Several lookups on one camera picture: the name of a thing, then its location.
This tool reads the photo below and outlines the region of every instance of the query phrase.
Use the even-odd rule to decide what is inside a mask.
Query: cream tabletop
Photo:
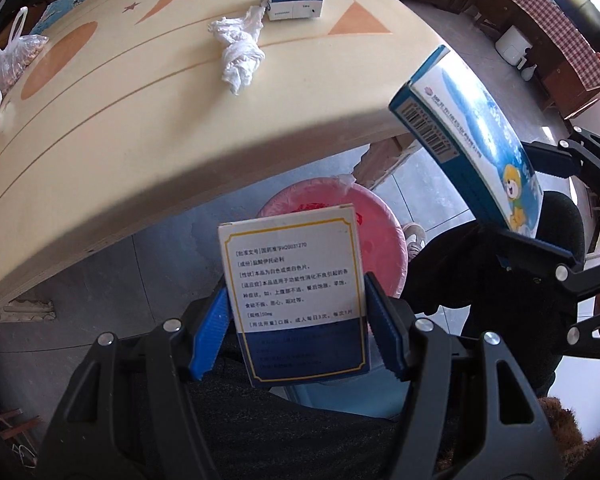
[[[240,95],[211,20],[260,0],[87,0],[0,108],[0,306],[147,225],[398,135],[387,111],[442,42],[398,0],[265,20]]]

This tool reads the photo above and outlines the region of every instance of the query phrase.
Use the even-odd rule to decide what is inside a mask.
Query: television
[[[576,26],[592,49],[600,53],[600,11],[591,0],[553,1]]]

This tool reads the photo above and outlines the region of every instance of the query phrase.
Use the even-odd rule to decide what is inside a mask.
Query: orange triangle
[[[335,34],[391,34],[365,7],[353,2],[338,20],[329,35]]]

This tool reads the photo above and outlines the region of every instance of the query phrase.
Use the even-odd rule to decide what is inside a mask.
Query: bag handle
[[[24,28],[24,21],[27,19],[27,13],[29,12],[29,9],[27,7],[22,7],[18,13],[16,14],[16,19],[13,20],[13,25],[11,25],[11,32],[9,33],[9,42],[7,44],[11,44],[11,42],[13,40],[16,40],[17,38],[19,38],[22,35],[22,29]],[[18,24],[18,20],[22,18],[20,20],[20,24],[18,25],[18,28],[16,28],[16,25]]]

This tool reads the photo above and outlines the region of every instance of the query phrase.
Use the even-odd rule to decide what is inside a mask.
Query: sneaker
[[[427,234],[420,224],[411,222],[402,226],[404,238],[407,240],[407,258],[413,260],[426,243]]]

